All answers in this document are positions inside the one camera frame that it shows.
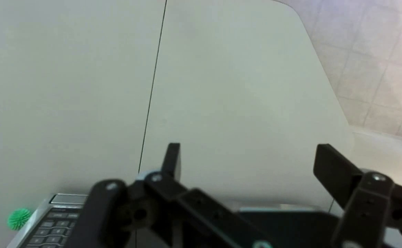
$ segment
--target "button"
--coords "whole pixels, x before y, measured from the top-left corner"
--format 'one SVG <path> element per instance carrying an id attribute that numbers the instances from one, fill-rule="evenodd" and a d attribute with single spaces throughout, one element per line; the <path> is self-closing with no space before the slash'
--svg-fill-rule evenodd
<path id="1" fill-rule="evenodd" d="M 57 226 L 68 226 L 69 221 L 60 221 L 58 223 L 55 223 Z"/>
<path id="2" fill-rule="evenodd" d="M 40 244 L 44 241 L 44 237 L 33 237 L 29 243 L 31 244 Z"/>
<path id="3" fill-rule="evenodd" d="M 40 226 L 42 228 L 51 228 L 51 226 L 54 226 L 54 222 L 43 222 Z"/>
<path id="4" fill-rule="evenodd" d="M 54 237 L 49 237 L 47 243 L 61 243 L 62 237 L 60 236 L 54 236 Z"/>
<path id="5" fill-rule="evenodd" d="M 53 234 L 65 234 L 66 229 L 53 229 Z"/>
<path id="6" fill-rule="evenodd" d="M 50 212 L 49 218 L 62 219 L 62 218 L 66 218 L 66 214 L 65 212 Z"/>
<path id="7" fill-rule="evenodd" d="M 47 236 L 50 233 L 50 229 L 39 229 L 36 232 L 36 236 Z"/>
<path id="8" fill-rule="evenodd" d="M 68 214 L 66 218 L 68 218 L 68 219 L 77 219 L 77 218 L 79 218 L 79 214 Z"/>

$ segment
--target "keypad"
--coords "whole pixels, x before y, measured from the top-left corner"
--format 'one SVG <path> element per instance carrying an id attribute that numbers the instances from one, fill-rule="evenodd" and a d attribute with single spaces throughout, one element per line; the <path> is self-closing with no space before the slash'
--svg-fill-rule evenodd
<path id="1" fill-rule="evenodd" d="M 79 210 L 51 208 L 24 243 L 24 248 L 62 248 L 79 218 Z"/>

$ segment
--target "tiled surface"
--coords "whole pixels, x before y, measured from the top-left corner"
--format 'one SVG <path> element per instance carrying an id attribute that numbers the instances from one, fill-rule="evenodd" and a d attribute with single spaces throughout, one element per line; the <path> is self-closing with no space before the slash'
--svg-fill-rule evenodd
<path id="1" fill-rule="evenodd" d="M 305 22 L 353 126 L 402 135 L 402 0 L 280 0 Z"/>

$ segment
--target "thin black line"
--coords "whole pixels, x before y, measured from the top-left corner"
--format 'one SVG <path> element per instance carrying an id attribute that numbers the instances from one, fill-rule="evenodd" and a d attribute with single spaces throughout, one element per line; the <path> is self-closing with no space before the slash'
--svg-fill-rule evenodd
<path id="1" fill-rule="evenodd" d="M 331 214 L 331 210 L 334 208 L 335 200 L 331 203 L 328 212 Z"/>
<path id="2" fill-rule="evenodd" d="M 144 152 L 145 152 L 145 142 L 146 142 L 146 131 L 148 131 L 148 124 L 149 124 L 149 113 L 150 113 L 150 106 L 152 106 L 152 97 L 155 94 L 156 76 L 157 76 L 157 65 L 159 65 L 160 47 L 161 47 L 161 37 L 163 37 L 164 18 L 166 18 L 166 10 L 167 10 L 167 7 L 168 7 L 168 0 L 166 0 L 166 3 L 164 3 L 164 11 L 163 11 L 163 18 L 161 18 L 161 31 L 160 31 L 160 37 L 159 37 L 159 47 L 157 47 L 157 55 L 156 55 L 155 75 L 153 75 L 153 79 L 152 79 L 152 88 L 150 88 L 150 95 L 149 95 L 149 106 L 148 106 L 148 113 L 146 113 L 146 126 L 145 126 L 145 134 L 144 134 L 141 161 L 138 164 L 138 172 L 141 172 L 141 167 L 142 167 L 142 161 L 144 161 Z"/>

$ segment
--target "green object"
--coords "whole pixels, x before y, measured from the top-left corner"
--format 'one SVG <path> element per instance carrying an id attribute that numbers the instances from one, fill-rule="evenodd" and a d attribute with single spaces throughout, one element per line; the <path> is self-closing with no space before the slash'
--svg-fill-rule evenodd
<path id="1" fill-rule="evenodd" d="M 9 229 L 20 230 L 27 223 L 27 221 L 32 217 L 32 211 L 28 208 L 18 208 L 11 212 L 9 217 Z"/>

